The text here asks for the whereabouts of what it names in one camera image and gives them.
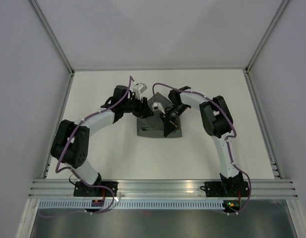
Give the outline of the grey cloth napkin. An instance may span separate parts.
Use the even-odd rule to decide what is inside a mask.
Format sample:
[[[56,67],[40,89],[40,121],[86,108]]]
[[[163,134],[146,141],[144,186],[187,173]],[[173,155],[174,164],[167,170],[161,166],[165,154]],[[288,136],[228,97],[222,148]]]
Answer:
[[[163,96],[161,93],[156,92],[155,97],[151,97],[148,100],[148,106],[153,111],[154,115],[145,119],[137,118],[137,136],[146,138],[181,138],[183,136],[181,129],[181,120],[178,119],[179,128],[172,131],[167,137],[164,136],[164,123],[160,118],[162,113],[160,110],[153,110],[153,103],[159,103],[162,105],[164,111],[166,112],[173,103]]]

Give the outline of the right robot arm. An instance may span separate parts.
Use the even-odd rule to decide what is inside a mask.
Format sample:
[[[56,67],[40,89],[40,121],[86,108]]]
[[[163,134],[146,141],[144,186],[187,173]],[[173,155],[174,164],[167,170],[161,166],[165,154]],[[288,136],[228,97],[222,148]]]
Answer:
[[[219,192],[219,196],[236,195],[243,177],[235,168],[229,139],[236,137],[236,131],[225,99],[222,96],[210,99],[188,86],[173,88],[168,97],[173,105],[160,114],[164,124],[164,136],[167,137],[179,127],[179,117],[186,109],[199,110],[203,128],[213,139],[220,163],[220,185],[210,191]]]

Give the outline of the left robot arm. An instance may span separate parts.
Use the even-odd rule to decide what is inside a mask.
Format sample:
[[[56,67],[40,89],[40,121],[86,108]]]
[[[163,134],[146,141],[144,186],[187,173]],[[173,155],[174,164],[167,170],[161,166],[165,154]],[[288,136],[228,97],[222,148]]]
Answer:
[[[142,95],[146,89],[144,83],[132,87],[118,85],[98,111],[80,121],[65,119],[59,124],[51,156],[58,160],[56,173],[69,170],[78,179],[76,195],[95,197],[106,194],[101,175],[87,160],[89,139],[99,130],[116,123],[124,114],[131,113],[140,119],[153,116],[148,99]]]

